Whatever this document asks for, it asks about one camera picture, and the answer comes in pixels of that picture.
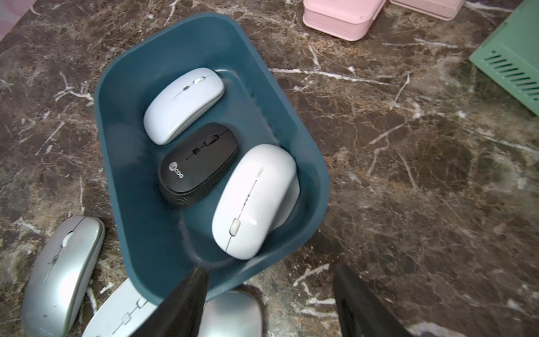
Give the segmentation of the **silver mouse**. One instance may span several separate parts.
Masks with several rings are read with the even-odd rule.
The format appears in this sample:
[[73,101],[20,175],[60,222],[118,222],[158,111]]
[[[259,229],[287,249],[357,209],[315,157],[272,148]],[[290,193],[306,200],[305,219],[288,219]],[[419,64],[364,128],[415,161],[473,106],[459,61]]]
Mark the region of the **silver mouse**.
[[66,336],[76,320],[105,237],[91,216],[66,218],[39,254],[22,301],[31,336]]
[[242,291],[225,292],[204,306],[198,336],[262,336],[259,301]]

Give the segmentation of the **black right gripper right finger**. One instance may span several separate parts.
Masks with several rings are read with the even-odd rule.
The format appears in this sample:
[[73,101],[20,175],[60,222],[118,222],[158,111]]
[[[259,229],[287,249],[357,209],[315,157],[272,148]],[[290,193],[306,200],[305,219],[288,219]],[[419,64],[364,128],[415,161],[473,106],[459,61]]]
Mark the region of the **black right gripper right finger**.
[[335,305],[343,336],[410,336],[346,264],[333,264]]

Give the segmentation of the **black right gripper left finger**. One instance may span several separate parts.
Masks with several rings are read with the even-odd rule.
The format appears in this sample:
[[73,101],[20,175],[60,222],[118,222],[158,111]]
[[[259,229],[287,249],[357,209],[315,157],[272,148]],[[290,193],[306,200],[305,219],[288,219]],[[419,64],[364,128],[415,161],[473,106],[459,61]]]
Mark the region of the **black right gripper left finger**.
[[202,267],[193,268],[132,335],[197,336],[208,286],[208,271]]

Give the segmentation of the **teal storage box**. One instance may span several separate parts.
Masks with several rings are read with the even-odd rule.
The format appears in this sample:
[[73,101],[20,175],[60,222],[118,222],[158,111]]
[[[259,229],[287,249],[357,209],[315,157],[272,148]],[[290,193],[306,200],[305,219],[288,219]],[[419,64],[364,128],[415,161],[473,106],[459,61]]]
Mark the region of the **teal storage box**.
[[[159,164],[171,148],[150,140],[143,116],[160,91],[198,67],[216,71],[225,94],[195,128],[224,124],[234,132],[241,152],[263,143],[280,145],[298,166],[300,195],[291,216],[249,261],[227,255],[211,233],[225,181],[186,209],[171,206],[159,192]],[[330,196],[327,165],[268,66],[229,16],[193,15],[129,49],[104,71],[94,99],[124,265],[134,287],[150,302],[160,304],[194,267],[182,229],[207,262],[209,299],[292,254],[317,232]]]

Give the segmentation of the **white rounded mouse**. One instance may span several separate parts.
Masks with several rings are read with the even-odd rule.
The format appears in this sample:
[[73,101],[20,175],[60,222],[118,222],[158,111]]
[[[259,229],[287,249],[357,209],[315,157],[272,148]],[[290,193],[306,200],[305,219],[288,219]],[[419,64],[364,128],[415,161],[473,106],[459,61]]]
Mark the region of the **white rounded mouse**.
[[297,165],[284,149],[251,148],[237,164],[213,216],[216,244],[239,260],[253,258],[291,215],[300,195]]

